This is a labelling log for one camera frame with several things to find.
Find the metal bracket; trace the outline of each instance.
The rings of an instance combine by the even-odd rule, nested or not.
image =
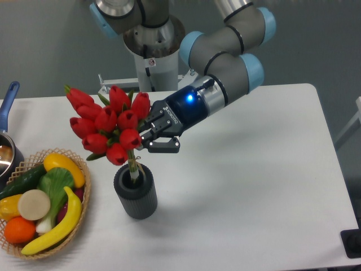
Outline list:
[[[356,100],[357,113],[341,129],[334,140],[334,148],[338,150],[361,127],[361,97]]]
[[[103,80],[99,74],[100,94],[109,94],[111,86],[116,85],[121,89],[139,88],[138,78],[126,78],[115,80]],[[190,85],[198,78],[198,73],[190,69],[185,75],[178,75],[178,90],[183,89],[185,86]]]

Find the wicker basket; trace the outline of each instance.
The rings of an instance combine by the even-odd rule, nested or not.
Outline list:
[[[57,152],[59,154],[66,155],[67,157],[71,158],[82,170],[84,177],[85,177],[85,189],[84,189],[84,199],[82,202],[82,213],[79,219],[78,224],[74,228],[74,230],[66,237],[66,239],[57,247],[49,250],[42,251],[38,254],[31,255],[31,256],[25,256],[21,254],[21,250],[23,249],[23,246],[18,246],[14,244],[8,243],[4,237],[4,228],[6,225],[5,220],[0,220],[0,246],[2,249],[4,249],[8,254],[14,255],[15,257],[24,259],[24,260],[38,260],[43,259],[46,257],[49,257],[58,251],[62,250],[75,236],[75,234],[78,232],[80,225],[82,224],[84,220],[84,216],[87,210],[87,206],[89,203],[89,196],[90,196],[90,173],[89,169],[86,165],[86,163],[83,161],[83,159],[75,154],[74,152],[70,150],[63,150],[63,149],[54,149],[54,150],[43,150],[41,152],[37,152],[35,155],[31,155],[29,158],[26,158],[24,162],[21,162],[19,167],[15,169],[15,172],[12,173],[11,177],[9,178],[9,182],[12,182],[17,176],[21,175],[23,172],[35,167],[38,164],[41,164],[44,160],[44,158],[52,153]]]

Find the blue handle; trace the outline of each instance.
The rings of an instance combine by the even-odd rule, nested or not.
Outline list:
[[[0,131],[7,132],[7,117],[9,116],[10,108],[15,100],[17,91],[19,90],[19,82],[12,82],[5,95],[4,101],[0,107]]]

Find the cooking pot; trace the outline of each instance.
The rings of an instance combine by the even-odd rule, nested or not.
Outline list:
[[[11,173],[24,161],[22,153],[7,134],[7,118],[20,84],[12,82],[0,107],[0,191],[6,185]]]

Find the green leaf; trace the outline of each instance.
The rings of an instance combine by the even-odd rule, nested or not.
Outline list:
[[[140,120],[140,121],[138,122],[137,131],[139,131],[140,127],[142,127],[142,125],[143,125],[144,122],[145,122],[145,119]]]
[[[103,135],[103,136],[105,136],[105,137],[107,137],[107,138],[110,138],[110,137],[112,136],[111,134],[107,133],[107,132],[104,131],[104,130],[100,130],[100,131],[99,131],[99,134],[101,134],[101,135]]]
[[[65,168],[50,169],[40,178],[38,189],[45,192],[50,198],[50,210],[41,221],[50,223],[51,228],[55,226],[55,219],[60,209],[68,200],[64,187],[68,186],[74,189],[73,175]]]
[[[70,89],[71,89],[71,87],[69,85],[64,86],[64,90],[65,90],[66,94],[70,93]]]
[[[110,101],[106,97],[102,96],[100,93],[98,93],[98,97],[105,106],[110,105]]]
[[[102,157],[104,157],[104,156],[105,156],[105,154],[91,154],[91,155],[89,155],[89,156],[86,158],[86,160],[87,160],[87,161],[93,161],[93,160],[102,158]]]
[[[119,142],[118,137],[112,137],[112,138],[108,139],[108,141],[107,141],[108,148],[110,148],[116,142]]]
[[[134,89],[132,89],[132,90],[130,91],[130,93],[128,93],[128,98],[130,99],[130,104],[131,104],[132,101],[133,101],[133,95],[134,95]]]
[[[126,103],[123,104],[123,109],[122,109],[122,112],[128,110],[128,106],[126,106]]]
[[[115,136],[120,136],[120,131],[119,131],[119,129],[115,129],[114,131],[113,131],[113,134],[115,135]]]

